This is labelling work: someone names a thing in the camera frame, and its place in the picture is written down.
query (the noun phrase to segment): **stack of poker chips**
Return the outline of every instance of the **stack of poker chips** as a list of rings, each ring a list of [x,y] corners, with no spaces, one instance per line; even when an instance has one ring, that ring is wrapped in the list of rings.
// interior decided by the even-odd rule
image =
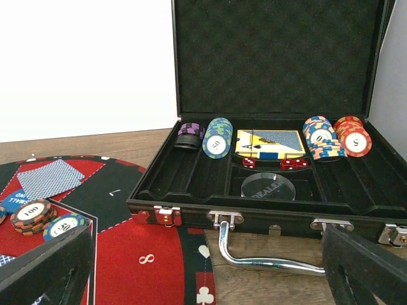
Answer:
[[[174,147],[197,151],[201,146],[204,135],[204,127],[196,123],[185,123],[178,131],[178,137]]]
[[[313,116],[305,121],[303,133],[314,160],[346,157],[331,123],[323,116]]]
[[[44,231],[57,217],[57,211],[48,200],[34,200],[19,207],[10,217],[14,229],[26,236]]]
[[[372,140],[359,118],[344,116],[335,123],[334,128],[349,156],[363,157],[370,152]]]
[[[77,213],[65,214],[51,221],[49,225],[47,225],[43,237],[45,241],[50,241],[74,227],[83,227],[86,225],[87,221],[84,216]]]
[[[203,138],[202,150],[212,159],[221,159],[230,151],[232,135],[233,126],[229,120],[225,118],[213,119]]]

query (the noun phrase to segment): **wooden surface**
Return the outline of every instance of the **wooden surface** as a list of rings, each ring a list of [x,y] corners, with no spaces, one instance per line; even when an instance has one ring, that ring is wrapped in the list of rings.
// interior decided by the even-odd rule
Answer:
[[[170,130],[115,133],[0,144],[0,163],[70,154],[109,156],[147,167]],[[214,265],[217,304],[330,305],[325,278],[249,271],[225,263],[217,249],[217,233],[206,231]],[[391,249],[407,258],[407,250]],[[321,241],[303,238],[232,233],[230,252],[237,257],[283,257],[321,265]]]

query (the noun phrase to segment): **black briefcase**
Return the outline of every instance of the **black briefcase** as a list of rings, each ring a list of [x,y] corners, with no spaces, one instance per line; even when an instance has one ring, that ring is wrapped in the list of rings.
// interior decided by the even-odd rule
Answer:
[[[393,3],[387,0],[174,0],[177,121],[127,200],[136,222],[219,230],[232,264],[324,275],[301,262],[233,258],[235,232],[321,238],[340,227],[373,243],[407,245],[407,164],[369,122],[380,47]],[[371,137],[362,157],[314,160],[303,125],[355,116]],[[185,123],[233,125],[230,150],[212,159],[201,148],[174,147]],[[306,168],[282,170],[280,159],[244,167],[238,130],[297,130]],[[255,173],[277,173],[294,200],[242,196]]]

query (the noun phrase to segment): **metal clasp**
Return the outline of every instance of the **metal clasp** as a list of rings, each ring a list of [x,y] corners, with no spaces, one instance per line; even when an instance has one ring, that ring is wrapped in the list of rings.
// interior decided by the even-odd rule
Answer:
[[[210,211],[206,217],[214,222],[215,230],[219,229],[222,220],[229,222],[229,228],[232,231],[235,229],[235,224],[241,224],[244,221],[242,214],[236,212]]]
[[[315,218],[311,222],[310,227],[311,229],[321,231],[321,235],[324,235],[327,224],[331,224],[334,227],[340,226],[350,232],[352,232],[355,229],[354,225],[351,224],[349,221],[324,218]]]
[[[154,212],[157,222],[164,226],[180,226],[183,223],[180,208],[163,208],[160,205],[156,205],[154,206]]]
[[[407,245],[407,226],[386,224],[378,240],[383,245],[401,248]]]

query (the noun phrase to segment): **playing card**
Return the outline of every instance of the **playing card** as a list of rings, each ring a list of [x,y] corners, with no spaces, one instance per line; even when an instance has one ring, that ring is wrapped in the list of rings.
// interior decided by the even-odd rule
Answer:
[[[76,177],[77,179],[81,180],[85,178],[85,175],[83,175],[79,170],[75,169],[72,167],[70,164],[66,163],[62,159],[58,159],[50,164],[44,165],[42,167],[36,168],[35,170],[28,170],[24,172],[24,174],[28,174],[31,172],[59,172],[61,175],[65,175],[66,173],[71,173],[73,177]]]
[[[11,262],[13,259],[15,259],[15,257],[0,254],[0,267],[2,267],[5,264]],[[35,302],[32,303],[31,305],[39,305],[39,304],[41,304],[41,299],[42,298],[43,298],[43,295],[41,297],[39,297],[38,299],[36,299]]]
[[[47,199],[81,185],[84,175],[64,160],[35,170],[18,173],[17,178],[29,200]]]

